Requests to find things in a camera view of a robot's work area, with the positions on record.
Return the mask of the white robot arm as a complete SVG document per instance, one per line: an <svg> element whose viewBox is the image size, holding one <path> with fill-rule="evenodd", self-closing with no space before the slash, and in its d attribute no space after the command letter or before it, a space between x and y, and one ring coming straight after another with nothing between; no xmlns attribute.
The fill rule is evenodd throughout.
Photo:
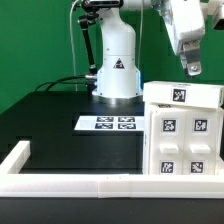
<svg viewBox="0 0 224 224"><path fill-rule="evenodd" d="M93 96L110 104L142 98L141 73L135 65L136 34L120 10L154 8L165 22L174 54L189 77L201 73L200 41L205 23L200 0L90 0L97 10L103 40L103 64Z"/></svg>

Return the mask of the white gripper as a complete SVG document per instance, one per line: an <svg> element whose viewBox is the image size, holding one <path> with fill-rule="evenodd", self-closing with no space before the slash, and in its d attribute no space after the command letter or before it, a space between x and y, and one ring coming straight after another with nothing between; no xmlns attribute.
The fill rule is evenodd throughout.
<svg viewBox="0 0 224 224"><path fill-rule="evenodd" d="M200 42L205 34L200 0L161 0L158 7L175 55L181 52L181 62L187 77L201 74Z"/></svg>

